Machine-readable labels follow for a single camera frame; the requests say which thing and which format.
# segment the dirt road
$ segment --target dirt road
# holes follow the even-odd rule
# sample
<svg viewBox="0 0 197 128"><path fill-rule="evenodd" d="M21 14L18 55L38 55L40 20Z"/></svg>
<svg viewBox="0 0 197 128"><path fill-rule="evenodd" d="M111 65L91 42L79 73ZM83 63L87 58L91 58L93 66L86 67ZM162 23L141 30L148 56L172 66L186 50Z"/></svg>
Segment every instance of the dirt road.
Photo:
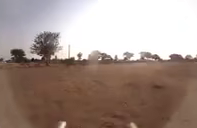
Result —
<svg viewBox="0 0 197 128"><path fill-rule="evenodd" d="M190 82L187 96L165 128L197 128L197 80Z"/></svg>
<svg viewBox="0 0 197 128"><path fill-rule="evenodd" d="M13 101L5 70L0 70L0 128L30 128Z"/></svg>

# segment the green tree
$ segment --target green tree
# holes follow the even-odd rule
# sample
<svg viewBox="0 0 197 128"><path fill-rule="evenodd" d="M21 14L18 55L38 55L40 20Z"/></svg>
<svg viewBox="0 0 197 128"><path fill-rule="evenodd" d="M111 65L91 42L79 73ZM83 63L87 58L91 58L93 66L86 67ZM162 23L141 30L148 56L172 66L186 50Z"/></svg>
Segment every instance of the green tree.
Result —
<svg viewBox="0 0 197 128"><path fill-rule="evenodd" d="M44 31L39 33L35 37L33 45L30 47L31 53L42 56L48 66L51 56L61 49L59 46L59 38L60 33L57 32Z"/></svg>
<svg viewBox="0 0 197 128"><path fill-rule="evenodd" d="M10 54L12 56L12 60L16 63L23 62L25 60L25 52L22 49L11 49Z"/></svg>

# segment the dirt ground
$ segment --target dirt ground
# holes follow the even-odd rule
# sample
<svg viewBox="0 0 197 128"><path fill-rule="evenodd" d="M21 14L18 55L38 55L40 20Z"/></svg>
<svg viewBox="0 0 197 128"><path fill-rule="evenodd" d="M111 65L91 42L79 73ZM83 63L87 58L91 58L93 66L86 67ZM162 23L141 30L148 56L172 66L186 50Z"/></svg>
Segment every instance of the dirt ground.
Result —
<svg viewBox="0 0 197 128"><path fill-rule="evenodd" d="M197 64L0 65L0 71L18 111L13 117L30 122L26 127L55 128L67 121L68 128L126 128L129 122L139 128L178 128L184 120L178 112L196 104L195 96L192 103L186 99L197 93Z"/></svg>

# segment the sandy ground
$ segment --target sandy ground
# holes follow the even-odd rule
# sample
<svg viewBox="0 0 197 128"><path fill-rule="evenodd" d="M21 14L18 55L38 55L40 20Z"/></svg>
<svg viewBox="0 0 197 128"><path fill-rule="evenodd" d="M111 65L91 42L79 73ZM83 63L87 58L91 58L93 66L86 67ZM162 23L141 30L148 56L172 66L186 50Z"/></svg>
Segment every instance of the sandy ground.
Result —
<svg viewBox="0 0 197 128"><path fill-rule="evenodd" d="M0 70L0 128L31 128L16 106L7 71Z"/></svg>
<svg viewBox="0 0 197 128"><path fill-rule="evenodd" d="M123 128L131 121L197 128L197 65L0 66L1 128L51 128L60 120L68 128Z"/></svg>

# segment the tree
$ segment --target tree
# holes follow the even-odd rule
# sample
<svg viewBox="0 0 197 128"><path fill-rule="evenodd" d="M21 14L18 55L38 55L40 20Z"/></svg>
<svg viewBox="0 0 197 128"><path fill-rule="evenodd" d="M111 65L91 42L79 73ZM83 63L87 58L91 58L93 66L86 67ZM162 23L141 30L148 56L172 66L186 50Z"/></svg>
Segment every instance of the tree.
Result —
<svg viewBox="0 0 197 128"><path fill-rule="evenodd" d="M30 47L31 53L42 56L49 66L51 56L58 52L60 33L44 31L39 33L35 39L33 45Z"/></svg>
<svg viewBox="0 0 197 128"><path fill-rule="evenodd" d="M171 54L169 57L172 61L181 61L184 59L180 54Z"/></svg>
<svg viewBox="0 0 197 128"><path fill-rule="evenodd" d="M118 61L118 56L117 55L114 56L114 61Z"/></svg>
<svg viewBox="0 0 197 128"><path fill-rule="evenodd" d="M107 53L100 53L101 60L113 60L111 55L108 55Z"/></svg>
<svg viewBox="0 0 197 128"><path fill-rule="evenodd" d="M12 60L16 63L23 62L25 60L25 52L22 49L11 49L10 54L12 56Z"/></svg>
<svg viewBox="0 0 197 128"><path fill-rule="evenodd" d="M124 56L124 60L130 60L131 57L134 56L134 53L131 53L131 52L124 52L124 53L123 53L123 56Z"/></svg>
<svg viewBox="0 0 197 128"><path fill-rule="evenodd" d="M78 57L78 60L81 60L81 59L82 59L82 53L79 52L79 53L77 54L77 57Z"/></svg>
<svg viewBox="0 0 197 128"><path fill-rule="evenodd" d="M4 61L4 58L0 58L0 62L3 62Z"/></svg>
<svg viewBox="0 0 197 128"><path fill-rule="evenodd" d="M186 55L186 56L185 56L185 59L186 59L186 60L192 60L193 57L192 57L191 55Z"/></svg>
<svg viewBox="0 0 197 128"><path fill-rule="evenodd" d="M101 57L101 52L98 50L94 50L89 54L89 60L92 61L98 61L98 59Z"/></svg>
<svg viewBox="0 0 197 128"><path fill-rule="evenodd" d="M157 60L157 61L162 60L162 59L159 57L159 55L157 55L157 54L153 54L153 55L152 55L152 59Z"/></svg>
<svg viewBox="0 0 197 128"><path fill-rule="evenodd" d="M152 53L150 52L140 52L139 54L142 59L152 59Z"/></svg>

